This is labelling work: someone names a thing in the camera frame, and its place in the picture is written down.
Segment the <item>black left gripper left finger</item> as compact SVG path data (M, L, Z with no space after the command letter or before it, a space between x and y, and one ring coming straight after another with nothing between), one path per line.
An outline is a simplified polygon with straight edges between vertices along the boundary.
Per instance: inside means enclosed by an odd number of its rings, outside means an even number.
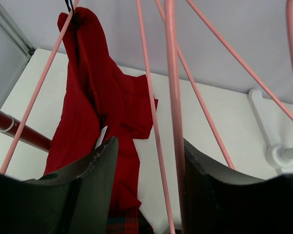
M118 148L111 137L40 179L0 174L0 234L105 233Z

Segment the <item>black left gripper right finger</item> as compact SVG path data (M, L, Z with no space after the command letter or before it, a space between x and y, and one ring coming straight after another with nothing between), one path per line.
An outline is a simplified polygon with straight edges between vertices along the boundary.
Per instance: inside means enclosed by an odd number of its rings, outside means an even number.
M293 174L267 180L184 143L190 234L293 234Z

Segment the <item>red plaid skirt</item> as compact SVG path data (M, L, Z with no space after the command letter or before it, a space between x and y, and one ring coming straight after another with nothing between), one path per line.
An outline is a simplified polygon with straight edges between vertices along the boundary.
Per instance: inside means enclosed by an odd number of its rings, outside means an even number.
M154 234L154 229L141 213L134 208L125 212L109 211L106 234Z

